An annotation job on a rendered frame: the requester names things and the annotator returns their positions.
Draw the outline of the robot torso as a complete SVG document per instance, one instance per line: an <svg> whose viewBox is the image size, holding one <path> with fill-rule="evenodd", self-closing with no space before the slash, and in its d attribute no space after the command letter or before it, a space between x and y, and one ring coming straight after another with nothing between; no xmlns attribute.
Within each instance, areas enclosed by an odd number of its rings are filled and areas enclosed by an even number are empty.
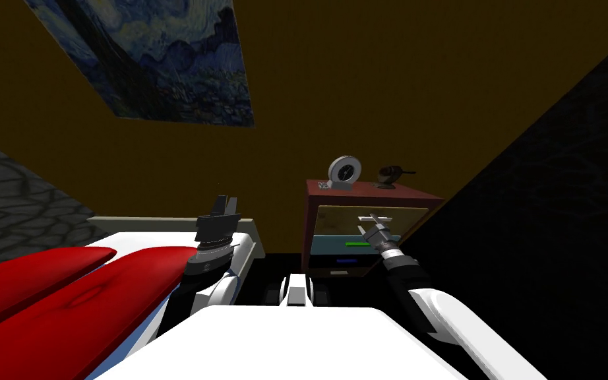
<svg viewBox="0 0 608 380"><path fill-rule="evenodd" d="M204 307L96 380L467 380L378 309Z"/></svg>

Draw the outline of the blue night sky painting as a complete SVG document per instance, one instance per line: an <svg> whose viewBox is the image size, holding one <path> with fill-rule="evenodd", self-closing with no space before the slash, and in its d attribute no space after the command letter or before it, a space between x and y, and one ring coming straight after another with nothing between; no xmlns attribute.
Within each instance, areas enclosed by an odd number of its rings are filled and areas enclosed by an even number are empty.
<svg viewBox="0 0 608 380"><path fill-rule="evenodd" d="M24 0L120 118L253 127L233 0Z"/></svg>

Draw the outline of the grey round clock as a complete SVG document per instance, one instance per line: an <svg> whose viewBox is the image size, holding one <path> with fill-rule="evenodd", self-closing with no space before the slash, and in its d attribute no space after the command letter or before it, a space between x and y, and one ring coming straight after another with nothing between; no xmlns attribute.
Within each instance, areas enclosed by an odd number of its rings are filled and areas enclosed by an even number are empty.
<svg viewBox="0 0 608 380"><path fill-rule="evenodd" d="M354 156L341 156L328 167L327 186L330 189L351 191L361 174L361 163Z"/></svg>

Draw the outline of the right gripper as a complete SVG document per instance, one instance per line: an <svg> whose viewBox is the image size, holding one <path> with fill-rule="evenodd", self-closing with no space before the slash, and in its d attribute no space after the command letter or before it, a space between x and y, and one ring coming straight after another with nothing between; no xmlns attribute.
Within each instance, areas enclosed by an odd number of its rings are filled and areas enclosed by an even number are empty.
<svg viewBox="0 0 608 380"><path fill-rule="evenodd" d="M365 241L372 248L379 248L380 245L393 241L393 235L381 217L371 213L370 217L376 224L369 230L366 231L361 224L357 225L357 229L359 229L359 233L364 237Z"/></svg>

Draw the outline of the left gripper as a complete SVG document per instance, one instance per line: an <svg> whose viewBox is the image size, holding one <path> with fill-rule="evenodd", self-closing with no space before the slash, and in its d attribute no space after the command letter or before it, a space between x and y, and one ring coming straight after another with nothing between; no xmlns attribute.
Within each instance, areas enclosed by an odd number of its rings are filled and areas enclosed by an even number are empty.
<svg viewBox="0 0 608 380"><path fill-rule="evenodd" d="M218 195L212 207L212 214L199 216L196 221L195 241L201 245L227 245L237 231L241 215L237 214L237 197Z"/></svg>

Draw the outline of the teal drawer front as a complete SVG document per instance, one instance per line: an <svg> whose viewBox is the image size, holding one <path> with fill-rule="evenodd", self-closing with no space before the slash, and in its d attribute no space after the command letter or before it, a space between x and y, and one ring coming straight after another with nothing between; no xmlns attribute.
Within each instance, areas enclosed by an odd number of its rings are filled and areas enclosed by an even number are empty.
<svg viewBox="0 0 608 380"><path fill-rule="evenodd" d="M364 241L361 235L315 235L310 255L373 255L377 250L370 247L346 247L347 241Z"/></svg>

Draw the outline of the dark drawer front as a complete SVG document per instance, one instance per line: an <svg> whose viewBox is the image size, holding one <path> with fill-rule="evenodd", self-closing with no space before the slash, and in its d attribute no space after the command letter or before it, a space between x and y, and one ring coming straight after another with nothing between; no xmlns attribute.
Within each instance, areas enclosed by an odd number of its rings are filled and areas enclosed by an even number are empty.
<svg viewBox="0 0 608 380"><path fill-rule="evenodd" d="M357 259L358 263L343 265L336 263L336 259ZM310 255L309 268L348 268L348 267L367 267L370 268L380 262L382 257L379 254L373 255Z"/></svg>

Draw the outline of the tan drawer front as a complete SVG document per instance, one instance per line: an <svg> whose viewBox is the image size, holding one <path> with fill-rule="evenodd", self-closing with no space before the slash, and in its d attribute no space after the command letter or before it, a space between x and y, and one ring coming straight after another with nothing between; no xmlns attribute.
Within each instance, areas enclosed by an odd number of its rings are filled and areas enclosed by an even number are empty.
<svg viewBox="0 0 608 380"><path fill-rule="evenodd" d="M359 235L357 225L369 230L375 222L360 222L358 216L391 217L385 224L395 236L406 235L428 212L426 208L415 207L369 207L369 206L332 206L319 207L315 224L315 235Z"/></svg>

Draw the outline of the brown drawer front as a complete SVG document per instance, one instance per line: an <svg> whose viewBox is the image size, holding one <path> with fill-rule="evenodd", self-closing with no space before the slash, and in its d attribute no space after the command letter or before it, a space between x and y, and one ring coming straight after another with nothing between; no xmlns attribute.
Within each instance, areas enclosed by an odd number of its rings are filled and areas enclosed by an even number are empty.
<svg viewBox="0 0 608 380"><path fill-rule="evenodd" d="M349 272L347 276L331 276L331 270L346 270ZM313 278L343 278L343 277L363 277L370 271L367 267L348 267L348 268L309 268L307 275Z"/></svg>

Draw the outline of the red-brown nightstand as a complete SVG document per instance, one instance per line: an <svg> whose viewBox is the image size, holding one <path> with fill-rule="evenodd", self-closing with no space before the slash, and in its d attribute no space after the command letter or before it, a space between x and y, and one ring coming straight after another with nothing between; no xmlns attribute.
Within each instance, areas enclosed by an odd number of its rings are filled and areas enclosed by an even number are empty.
<svg viewBox="0 0 608 380"><path fill-rule="evenodd" d="M305 217L304 245L301 254L301 271L306 274L307 269L309 269L311 244L313 236L315 236L315 224L320 206L426 208L428 210L424 216L426 217L441 206L443 201L442 198L432 194L399 184L396 185L395 189L379 189L373 187L369 182L360 181L353 184L351 191L343 191L337 189L319 189L319 181L309 180L307 181L307 212ZM416 225L404 236L393 236L398 238L399 241L405 241Z"/></svg>

